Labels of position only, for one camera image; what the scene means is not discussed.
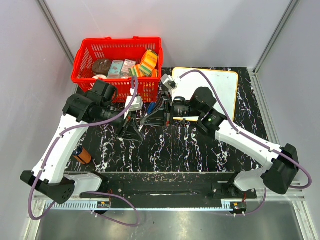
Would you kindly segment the blue capped whiteboard marker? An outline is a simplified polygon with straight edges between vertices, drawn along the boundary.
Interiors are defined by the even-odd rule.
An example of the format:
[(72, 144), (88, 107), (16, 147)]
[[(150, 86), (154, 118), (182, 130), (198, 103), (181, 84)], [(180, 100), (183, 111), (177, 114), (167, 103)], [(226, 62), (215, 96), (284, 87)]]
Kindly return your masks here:
[(148, 108), (146, 109), (145, 114), (141, 117), (141, 120), (140, 120), (140, 122), (139, 122), (139, 128), (138, 128), (138, 131), (139, 131), (139, 132), (141, 132), (142, 128), (144, 127), (144, 124), (142, 123), (142, 120), (143, 120), (144, 118), (146, 118), (149, 114), (152, 113), (152, 111), (154, 110), (155, 106), (156, 106), (156, 103), (155, 103), (155, 102), (151, 102), (151, 103), (149, 104)]

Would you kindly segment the white whiteboard with orange frame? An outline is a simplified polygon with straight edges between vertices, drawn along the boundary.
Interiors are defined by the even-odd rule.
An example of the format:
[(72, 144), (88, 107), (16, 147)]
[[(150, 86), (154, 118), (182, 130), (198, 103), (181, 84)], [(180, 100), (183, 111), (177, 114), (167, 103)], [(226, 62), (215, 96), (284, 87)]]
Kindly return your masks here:
[[(184, 73), (191, 71), (192, 68), (176, 67), (172, 70), (172, 78), (176, 80), (177, 87), (172, 91), (172, 98), (183, 97), (189, 101), (195, 90), (199, 87), (210, 87), (207, 80), (198, 72), (192, 72), (184, 77)], [(233, 120), (235, 117), (238, 79), (239, 75), (234, 71), (202, 69), (213, 85), (221, 103)]]

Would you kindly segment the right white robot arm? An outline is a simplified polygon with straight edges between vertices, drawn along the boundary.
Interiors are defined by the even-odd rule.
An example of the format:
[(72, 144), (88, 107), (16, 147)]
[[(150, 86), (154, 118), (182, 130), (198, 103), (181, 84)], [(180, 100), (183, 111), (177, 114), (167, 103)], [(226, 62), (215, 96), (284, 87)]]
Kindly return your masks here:
[(267, 188), (284, 195), (299, 171), (297, 149), (286, 144), (264, 141), (233, 123), (226, 113), (218, 112), (214, 106), (218, 98), (208, 87), (199, 87), (189, 100), (178, 96), (172, 98), (164, 93), (153, 111), (140, 121), (142, 125), (164, 127), (174, 121), (196, 117), (195, 126), (204, 136), (212, 137), (240, 150), (256, 160), (261, 167), (251, 171), (235, 173), (228, 181), (227, 192), (239, 198), (251, 189)]

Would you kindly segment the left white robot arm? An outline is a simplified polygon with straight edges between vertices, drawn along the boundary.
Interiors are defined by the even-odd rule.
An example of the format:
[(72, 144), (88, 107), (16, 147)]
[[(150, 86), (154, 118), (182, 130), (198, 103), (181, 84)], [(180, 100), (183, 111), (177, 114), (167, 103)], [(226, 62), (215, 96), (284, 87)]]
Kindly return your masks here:
[(110, 103), (116, 87), (97, 80), (84, 95), (73, 94), (62, 110), (58, 128), (50, 145), (32, 170), (22, 172), (20, 179), (31, 187), (28, 202), (32, 202), (35, 191), (55, 203), (63, 204), (71, 196), (92, 192), (96, 197), (107, 195), (107, 180), (99, 173), (71, 176), (65, 169), (79, 140), (90, 127), (112, 125), (116, 136), (121, 139), (142, 141), (134, 111), (142, 107), (138, 95), (138, 78), (131, 80), (130, 95), (122, 111), (111, 109)]

